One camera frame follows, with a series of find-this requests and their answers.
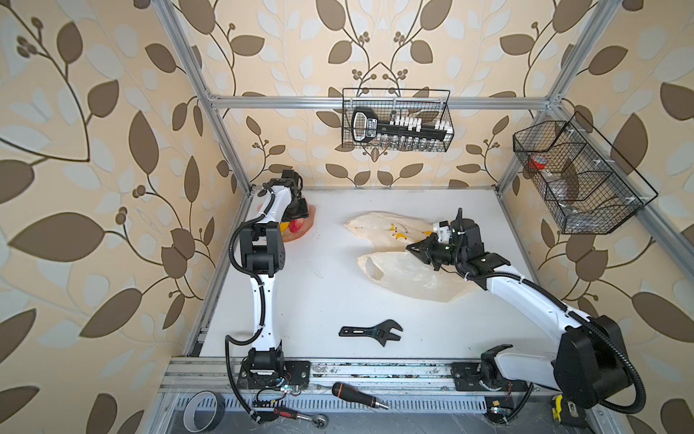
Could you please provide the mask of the red toy apple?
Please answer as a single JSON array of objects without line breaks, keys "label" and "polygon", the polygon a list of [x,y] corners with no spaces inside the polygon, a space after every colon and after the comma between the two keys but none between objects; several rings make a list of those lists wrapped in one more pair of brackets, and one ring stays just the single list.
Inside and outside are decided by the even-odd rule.
[{"label": "red toy apple", "polygon": [[302,229],[303,226],[304,226],[304,221],[301,219],[296,219],[289,224],[288,229],[289,229],[289,231],[291,231],[291,233],[298,233]]}]

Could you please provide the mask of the banana print plastic bag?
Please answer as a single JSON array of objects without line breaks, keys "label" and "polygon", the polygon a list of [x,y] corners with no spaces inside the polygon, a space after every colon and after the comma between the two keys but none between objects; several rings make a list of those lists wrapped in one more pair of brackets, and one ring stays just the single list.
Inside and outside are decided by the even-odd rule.
[{"label": "banana print plastic bag", "polygon": [[371,212],[349,220],[345,227],[356,237],[372,243],[374,252],[358,258],[364,275],[388,291],[408,298],[448,303],[480,288],[473,282],[434,271],[407,247],[432,234],[433,224],[395,213]]}]

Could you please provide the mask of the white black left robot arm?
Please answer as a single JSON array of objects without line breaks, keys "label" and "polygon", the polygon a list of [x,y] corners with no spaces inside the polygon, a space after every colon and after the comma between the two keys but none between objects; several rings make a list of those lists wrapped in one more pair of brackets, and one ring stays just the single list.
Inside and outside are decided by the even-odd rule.
[{"label": "white black left robot arm", "polygon": [[251,283],[254,330],[251,337],[242,340],[225,336],[225,355],[231,355],[233,345],[249,349],[240,371],[251,387],[279,389],[291,378],[282,339],[275,331],[273,307],[275,280],[287,259],[281,225],[309,217],[302,189],[303,178],[293,169],[262,184],[260,193],[265,202],[254,218],[231,235],[231,266]]}]

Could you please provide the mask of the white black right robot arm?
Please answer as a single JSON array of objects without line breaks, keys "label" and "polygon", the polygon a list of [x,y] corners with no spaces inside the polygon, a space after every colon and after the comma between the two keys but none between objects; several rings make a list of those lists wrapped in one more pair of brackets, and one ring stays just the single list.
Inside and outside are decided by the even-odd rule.
[{"label": "white black right robot arm", "polygon": [[485,351],[474,375],[485,388],[497,390],[520,381],[559,391],[583,409],[601,405],[621,414],[644,409],[645,385],[616,321],[574,309],[522,276],[509,260],[484,247],[474,220],[459,213],[451,222],[436,224],[427,238],[407,250],[435,271],[453,267],[465,281],[510,303],[556,345],[538,354],[511,344]]}]

